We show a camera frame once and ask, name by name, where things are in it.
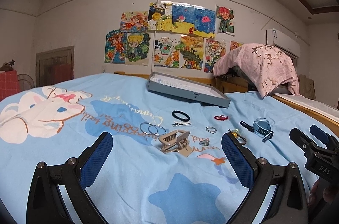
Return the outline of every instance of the air conditioner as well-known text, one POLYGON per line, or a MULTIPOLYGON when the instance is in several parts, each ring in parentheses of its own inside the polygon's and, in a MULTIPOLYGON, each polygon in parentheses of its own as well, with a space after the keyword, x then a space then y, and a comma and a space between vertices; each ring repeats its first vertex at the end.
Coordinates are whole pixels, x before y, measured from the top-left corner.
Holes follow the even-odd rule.
POLYGON ((280 48, 292 59, 300 57, 300 45, 277 29, 266 30, 266 44, 280 48))

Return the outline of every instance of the black hair tie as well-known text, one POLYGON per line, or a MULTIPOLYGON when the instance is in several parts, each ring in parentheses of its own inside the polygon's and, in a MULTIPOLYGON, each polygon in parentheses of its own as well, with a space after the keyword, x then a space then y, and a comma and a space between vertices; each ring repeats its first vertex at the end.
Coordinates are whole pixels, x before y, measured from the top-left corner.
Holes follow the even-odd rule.
POLYGON ((172 116, 173 116, 174 118, 180 120, 180 121, 183 121, 183 122, 188 122, 188 121, 190 120, 190 117, 189 117, 188 114, 186 114, 185 112, 182 112, 182 111, 178 111, 178 110, 173 111, 173 112, 172 112, 172 116), (180 114, 186 116, 187 119, 180 118, 180 117, 176 116, 177 113, 180 113, 180 114))

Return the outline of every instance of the wall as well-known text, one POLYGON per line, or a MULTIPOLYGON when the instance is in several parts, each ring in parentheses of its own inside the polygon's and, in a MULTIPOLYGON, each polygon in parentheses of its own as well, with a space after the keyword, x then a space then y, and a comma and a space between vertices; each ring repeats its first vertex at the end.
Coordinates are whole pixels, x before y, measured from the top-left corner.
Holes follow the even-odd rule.
MULTIPOLYGON (((156 0, 43 0, 34 34, 35 52, 74 45, 74 77, 99 73, 103 65, 107 66, 108 72, 150 73, 150 64, 148 67, 104 64, 104 50, 106 34, 119 28, 122 12, 147 10, 151 1, 156 0)), ((236 36, 219 34, 217 38, 244 43, 263 43, 265 30, 273 27, 295 38, 293 33, 268 18, 272 17, 308 40, 305 24, 275 0, 171 1, 200 5, 212 10, 215 10, 216 4, 233 8, 236 17, 236 36)), ((298 42, 301 45, 302 57, 299 59, 297 72, 308 76, 309 46, 301 40, 298 42)), ((203 71, 185 69, 157 67, 154 70, 182 76, 211 76, 204 74, 203 71)))
POLYGON ((15 60, 14 69, 35 80, 33 32, 42 0, 0 0, 0 64, 15 60))
POLYGON ((310 78, 316 100, 337 108, 339 99, 339 23, 308 27, 310 34, 310 78))

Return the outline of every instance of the pink floral cloth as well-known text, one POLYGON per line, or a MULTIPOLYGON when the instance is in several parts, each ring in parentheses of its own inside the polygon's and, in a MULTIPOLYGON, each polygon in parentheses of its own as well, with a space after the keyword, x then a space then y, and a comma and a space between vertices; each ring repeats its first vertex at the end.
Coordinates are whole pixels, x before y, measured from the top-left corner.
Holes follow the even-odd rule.
POLYGON ((213 76, 226 74, 229 68, 237 65, 255 84, 263 98, 285 83, 288 83, 291 94, 299 95, 298 76, 292 60, 277 47, 243 44, 220 58, 213 67, 213 76))

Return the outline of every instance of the poster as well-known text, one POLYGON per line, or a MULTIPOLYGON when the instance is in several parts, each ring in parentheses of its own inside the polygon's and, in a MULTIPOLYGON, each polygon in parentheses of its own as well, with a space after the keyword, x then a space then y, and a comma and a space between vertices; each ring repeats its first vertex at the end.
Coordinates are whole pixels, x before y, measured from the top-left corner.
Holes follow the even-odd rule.
POLYGON ((147 33, 128 33, 125 64, 145 65, 149 63, 150 36, 147 33))
POLYGON ((181 68, 202 69, 204 57, 204 38, 181 35, 180 38, 181 68))
POLYGON ((180 35, 155 40, 154 66, 179 68, 180 35))
POLYGON ((184 3, 172 4, 172 32, 194 34, 194 7, 184 3))
POLYGON ((194 34, 201 37, 215 37, 215 11, 195 8, 194 34))
POLYGON ((106 35, 105 63, 125 63, 127 33, 113 30, 106 35))
POLYGON ((121 16, 120 30, 122 32, 143 32, 147 30, 148 11, 124 12, 121 16))
POLYGON ((230 50, 236 49, 236 48, 238 48, 239 46, 242 46, 242 45, 243 45, 243 43, 241 43, 241 42, 231 41, 231 48, 230 48, 230 50))
POLYGON ((170 31, 172 29, 172 3, 151 2, 148 15, 148 30, 170 31))
POLYGON ((234 12, 230 8, 217 6, 217 18, 220 20, 219 32, 234 35, 234 12))
POLYGON ((224 55, 227 50, 226 41, 207 39, 205 45, 205 73, 213 73, 215 63, 224 55))

